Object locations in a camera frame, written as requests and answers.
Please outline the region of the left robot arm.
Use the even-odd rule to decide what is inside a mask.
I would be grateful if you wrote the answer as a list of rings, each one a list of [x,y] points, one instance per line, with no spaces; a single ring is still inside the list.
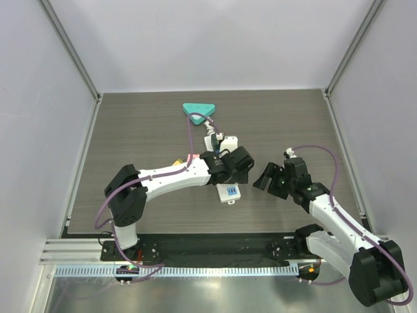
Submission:
[[[123,166],[104,191],[111,211],[115,252],[123,260],[138,253],[136,223],[147,202],[170,192],[205,185],[246,184],[255,161],[243,146],[222,155],[206,151],[186,163],[155,170]]]

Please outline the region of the yellow cube plug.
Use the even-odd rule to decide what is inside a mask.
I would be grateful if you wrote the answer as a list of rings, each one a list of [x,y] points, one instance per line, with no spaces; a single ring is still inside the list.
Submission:
[[[177,159],[176,161],[174,161],[173,165],[176,166],[176,165],[183,164],[183,163],[184,161],[182,159]]]

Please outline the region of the teal triangular socket adapter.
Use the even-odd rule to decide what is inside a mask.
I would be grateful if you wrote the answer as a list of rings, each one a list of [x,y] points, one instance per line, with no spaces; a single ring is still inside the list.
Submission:
[[[183,112],[189,117],[194,125],[200,125],[205,122],[205,117],[211,117],[216,111],[214,104],[203,103],[184,103],[182,105]]]

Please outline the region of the white power strip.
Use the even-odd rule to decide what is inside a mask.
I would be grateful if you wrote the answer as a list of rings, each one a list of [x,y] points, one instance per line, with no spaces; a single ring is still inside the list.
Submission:
[[[204,143],[207,151],[214,151],[211,145],[211,136],[204,137]],[[218,153],[219,155],[225,154],[228,152],[222,151]],[[233,184],[218,184],[216,185],[218,191],[219,199],[221,203],[227,203],[229,205],[234,204],[237,200],[241,198],[241,193],[238,187],[238,183]]]

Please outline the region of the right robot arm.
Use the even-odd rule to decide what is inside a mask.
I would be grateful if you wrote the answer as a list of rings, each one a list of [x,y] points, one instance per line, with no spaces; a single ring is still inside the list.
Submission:
[[[323,184],[311,180],[302,158],[288,158],[281,166],[268,163],[253,187],[283,200],[292,197],[321,222],[295,231],[295,253],[327,261],[347,279],[362,305],[372,306],[410,290],[400,247],[382,241],[348,215]]]

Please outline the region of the pink cube plug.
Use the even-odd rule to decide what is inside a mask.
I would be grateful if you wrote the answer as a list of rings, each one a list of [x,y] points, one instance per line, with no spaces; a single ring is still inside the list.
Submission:
[[[188,154],[186,161],[190,161],[191,159],[199,158],[199,154]]]

